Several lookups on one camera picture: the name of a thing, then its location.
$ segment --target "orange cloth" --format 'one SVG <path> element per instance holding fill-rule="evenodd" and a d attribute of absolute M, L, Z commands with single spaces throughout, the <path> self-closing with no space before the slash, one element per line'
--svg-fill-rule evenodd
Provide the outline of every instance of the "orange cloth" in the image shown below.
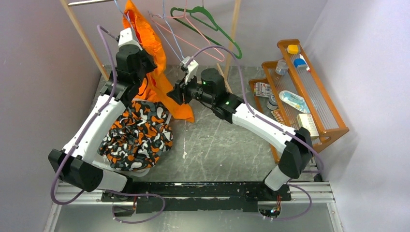
<path fill-rule="evenodd" d="M 161 40 L 156 35 L 148 21 L 135 7 L 131 0 L 128 0 L 125 5 L 125 15 L 129 13 L 132 26 L 136 29 L 136 33 L 143 48 L 154 57 L 154 62 L 158 66 L 153 72 L 148 73 L 148 86 L 146 87 L 146 80 L 140 87 L 139 99 L 148 100 L 150 102 L 162 102 L 165 107 L 171 112 L 176 119 L 184 119 L 188 122 L 194 122 L 193 112 L 189 105 L 178 105 L 174 100 L 169 98 L 166 94 L 173 89 L 173 86 L 166 78 L 164 71 L 166 67 L 166 56 L 162 48 Z M 124 28 L 129 28 L 130 24 L 126 18 L 122 18 Z"/>

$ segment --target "white box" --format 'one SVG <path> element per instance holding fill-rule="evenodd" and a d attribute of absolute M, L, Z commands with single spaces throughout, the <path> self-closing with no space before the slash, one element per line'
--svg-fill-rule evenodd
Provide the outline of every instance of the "white box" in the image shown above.
<path fill-rule="evenodd" d="M 319 137 L 318 130 L 316 129 L 316 125 L 311 114 L 298 114 L 296 119 L 300 127 L 304 127 L 310 132 L 310 137 L 312 139 L 317 139 Z"/>

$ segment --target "orange black and white patterned fabric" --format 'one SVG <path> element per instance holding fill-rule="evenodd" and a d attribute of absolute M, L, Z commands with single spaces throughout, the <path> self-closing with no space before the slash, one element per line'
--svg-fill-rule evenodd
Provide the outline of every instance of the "orange black and white patterned fabric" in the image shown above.
<path fill-rule="evenodd" d="M 101 142 L 99 154 L 121 171 L 153 167 L 172 147 L 170 117 L 161 102 L 132 101 Z"/>

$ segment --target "purple cable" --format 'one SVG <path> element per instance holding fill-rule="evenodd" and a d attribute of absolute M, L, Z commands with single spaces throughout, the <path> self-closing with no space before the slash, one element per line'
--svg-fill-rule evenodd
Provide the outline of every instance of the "purple cable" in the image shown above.
<path fill-rule="evenodd" d="M 152 220 L 152 219 L 158 217 L 158 216 L 164 211 L 164 209 L 165 209 L 165 198 L 164 198 L 163 196 L 158 195 L 158 194 L 154 194 L 154 193 L 143 193 L 143 194 L 137 194 L 137 193 L 122 193 L 122 192 L 117 192 L 117 191 L 112 191 L 112 190 L 107 190 L 107 192 L 110 192 L 110 193 L 113 193 L 113 194 L 117 194 L 117 195 L 122 195 L 122 196 L 128 196 L 128 197 L 158 197 L 158 198 L 160 198 L 160 199 L 162 200 L 162 208 L 161 208 L 161 210 L 160 210 L 156 215 L 154 215 L 154 216 L 152 216 L 152 217 L 150 217 L 150 218 L 141 220 L 141 221 L 123 221 L 123 220 L 120 220 L 120 219 L 118 219 L 118 218 L 115 216 L 114 207 L 113 207 L 113 208 L 112 208 L 113 219 L 114 219 L 115 221 L 117 221 L 117 222 L 120 222 L 120 223 L 125 223 L 125 224 L 139 224 L 139 223 L 143 223 L 143 222 L 146 222 L 146 221 L 150 221 L 150 220 Z"/>
<path fill-rule="evenodd" d="M 241 79 L 242 96 L 243 96 L 245 105 L 246 105 L 246 107 L 249 109 L 249 111 L 250 111 L 255 117 L 257 117 L 257 118 L 259 118 L 260 120 L 262 120 L 263 122 L 265 122 L 265 123 L 267 123 L 267 124 L 273 126 L 274 128 L 278 129 L 280 132 L 282 132 L 282 133 L 284 133 L 284 134 L 286 134 L 286 135 L 292 137 L 292 138 L 295 139 L 296 141 L 300 142 L 303 146 L 305 146 L 305 147 L 306 147 L 309 151 L 311 151 L 311 152 L 313 153 L 313 155 L 319 160 L 319 163 L 320 163 L 320 165 L 321 165 L 320 168 L 321 168 L 321 170 L 322 170 L 322 169 L 323 169 L 323 161 L 322 161 L 322 159 L 320 158 L 319 154 L 318 154 L 311 146 L 309 146 L 307 143 L 305 143 L 304 141 L 302 141 L 302 140 L 299 139 L 298 137 L 294 136 L 293 134 L 291 134 L 291 133 L 289 133 L 289 132 L 287 132 L 287 131 L 284 131 L 281 127 L 279 127 L 279 126 L 277 126 L 277 125 L 271 123 L 270 121 L 264 119 L 263 117 L 259 116 L 258 114 L 256 114 L 256 113 L 252 110 L 252 108 L 250 107 L 250 105 L 249 105 L 249 103 L 248 103 L 248 100 L 246 99 L 246 95 L 245 95 L 245 93 L 246 93 L 246 92 L 245 92 L 245 84 L 244 84 L 244 79 L 243 79 L 243 75 L 242 75 L 242 70 L 241 70 L 241 68 L 240 68 L 239 60 L 235 57 L 235 55 L 233 54 L 232 51 L 230 51 L 229 49 L 227 49 L 227 48 L 225 48 L 225 47 L 223 47 L 223 46 L 219 46 L 219 45 L 212 45 L 212 46 L 204 47 L 204 48 L 202 48 L 201 50 L 197 51 L 197 52 L 188 60 L 186 66 L 188 66 L 188 65 L 192 62 L 192 60 L 193 60 L 197 55 L 199 55 L 201 52 L 203 52 L 203 51 L 205 51 L 205 50 L 207 50 L 207 49 L 211 49 L 211 48 L 220 48 L 220 49 L 223 49 L 223 50 L 227 51 L 227 52 L 232 56 L 232 58 L 234 59 L 234 62 L 235 62 L 235 64 L 236 64 L 236 66 L 238 67 L 239 77 L 240 77 L 240 79 Z M 296 186 L 296 185 L 292 185 L 292 184 L 289 184 L 289 183 L 287 183 L 287 184 L 288 184 L 288 186 L 291 186 L 291 187 L 294 187 L 294 188 L 298 188 L 298 189 L 300 189 L 301 191 L 303 191 L 304 193 L 306 193 L 307 197 L 309 198 L 309 206 L 308 206 L 307 209 L 306 209 L 304 212 L 302 212 L 301 214 L 298 214 L 298 215 L 293 216 L 293 217 L 275 219 L 275 220 L 278 220 L 278 221 L 286 221 L 286 220 L 292 220 L 292 219 L 298 218 L 298 217 L 300 217 L 300 216 L 306 214 L 306 213 L 310 210 L 310 208 L 312 207 L 312 198 L 311 198 L 311 196 L 309 195 L 309 193 L 308 193 L 306 190 L 304 190 L 303 188 L 301 188 L 301 187 L 299 187 L 299 186 Z"/>
<path fill-rule="evenodd" d="M 110 47 L 108 46 L 107 40 L 105 40 L 104 35 L 103 35 L 103 31 L 108 32 L 106 29 L 104 29 L 103 27 L 101 27 L 100 25 L 97 26 L 97 30 L 98 33 L 101 36 L 101 39 L 104 43 L 105 49 L 107 50 L 108 53 L 108 58 L 110 60 L 110 64 L 111 67 L 113 67 L 113 69 L 115 68 L 114 66 L 114 61 L 113 61 L 113 57 L 111 56 L 111 50 Z M 98 109 L 98 111 L 90 118 L 90 120 L 88 121 L 88 123 L 84 126 L 84 129 L 81 131 L 81 133 L 78 135 L 77 140 L 74 142 L 74 145 L 71 147 L 71 149 L 69 150 L 69 152 L 67 152 L 67 154 L 65 155 L 63 161 L 61 162 L 59 168 L 56 171 L 56 175 L 54 176 L 52 185 L 51 185 L 51 190 L 50 190 L 50 195 L 51 195 L 51 200 L 56 203 L 56 204 L 61 204 L 61 205 L 65 205 L 65 204 L 70 204 L 71 202 L 75 201 L 83 192 L 84 190 L 81 190 L 75 197 L 73 197 L 71 200 L 67 201 L 67 202 L 60 202 L 59 200 L 56 199 L 56 195 L 54 194 L 54 191 L 56 189 L 56 185 L 57 182 L 59 180 L 59 176 L 61 174 L 61 170 L 63 169 L 65 163 L 67 162 L 68 158 L 73 154 L 74 150 L 76 149 L 76 147 L 78 147 L 78 144 L 80 143 L 81 139 L 84 137 L 84 135 L 86 134 L 87 130 L 90 128 L 92 122 L 95 120 L 95 118 L 100 114 L 100 112 L 110 103 L 112 97 L 114 96 L 114 92 L 117 86 L 117 73 L 113 72 L 113 88 L 111 90 L 110 93 L 110 97 L 108 98 L 108 100 Z"/>

